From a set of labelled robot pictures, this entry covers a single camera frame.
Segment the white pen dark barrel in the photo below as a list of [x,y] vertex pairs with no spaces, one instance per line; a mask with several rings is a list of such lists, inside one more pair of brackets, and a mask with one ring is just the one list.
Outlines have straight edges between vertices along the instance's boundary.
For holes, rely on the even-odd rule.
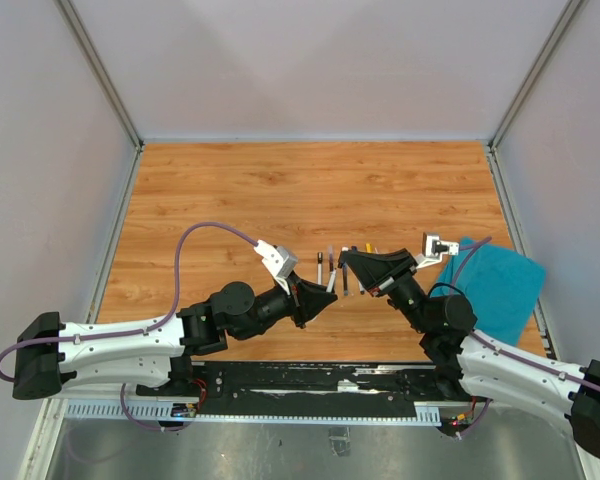
[[335,282],[336,282],[336,277],[337,277],[337,270],[334,269],[330,272],[329,275],[329,280],[326,286],[326,292],[327,293],[333,293],[335,290]]

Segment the teal barrel gel pen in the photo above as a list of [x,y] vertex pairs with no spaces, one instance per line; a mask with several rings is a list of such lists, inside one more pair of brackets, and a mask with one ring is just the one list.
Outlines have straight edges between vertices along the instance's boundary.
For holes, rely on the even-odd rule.
[[347,269],[346,265],[342,266],[341,272],[342,272],[343,295],[346,297],[349,295],[348,269]]

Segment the white pen black end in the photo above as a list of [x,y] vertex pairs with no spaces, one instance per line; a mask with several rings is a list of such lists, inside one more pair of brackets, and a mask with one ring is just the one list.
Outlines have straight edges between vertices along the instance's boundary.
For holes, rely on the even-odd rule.
[[316,268],[317,268],[317,273],[316,273],[316,283],[318,285],[322,285],[322,281],[323,281],[323,261],[321,263],[319,263],[317,261],[317,254],[316,254]]

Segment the dark purple pen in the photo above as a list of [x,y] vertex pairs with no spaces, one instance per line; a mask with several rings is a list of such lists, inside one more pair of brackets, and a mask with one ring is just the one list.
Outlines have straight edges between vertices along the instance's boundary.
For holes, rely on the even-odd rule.
[[328,245],[327,247],[327,256],[328,256],[328,268],[329,274],[335,271],[335,259],[334,259],[334,248],[333,245]]

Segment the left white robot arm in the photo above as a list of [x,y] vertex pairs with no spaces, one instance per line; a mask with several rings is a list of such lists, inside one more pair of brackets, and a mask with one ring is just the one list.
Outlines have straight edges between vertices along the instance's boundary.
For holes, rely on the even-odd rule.
[[17,400],[54,396],[85,385],[133,385],[137,393],[185,395],[197,373],[191,359],[227,349],[228,338],[247,340],[290,318],[302,328],[337,296],[297,275],[257,295],[231,282],[203,302],[160,318],[127,324],[63,323],[39,315],[21,334],[12,395]]

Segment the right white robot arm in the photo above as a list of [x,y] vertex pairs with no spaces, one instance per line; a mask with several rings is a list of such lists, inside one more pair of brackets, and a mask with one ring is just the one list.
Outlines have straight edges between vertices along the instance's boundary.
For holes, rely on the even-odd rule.
[[454,289],[435,297],[415,279],[417,270],[462,251],[456,242],[433,240],[421,254],[347,249],[347,266],[374,297],[385,297],[422,338],[433,362],[435,392],[446,400],[466,393],[502,402],[551,422],[583,450],[600,459],[600,361],[587,366],[536,356],[477,329],[468,297]]

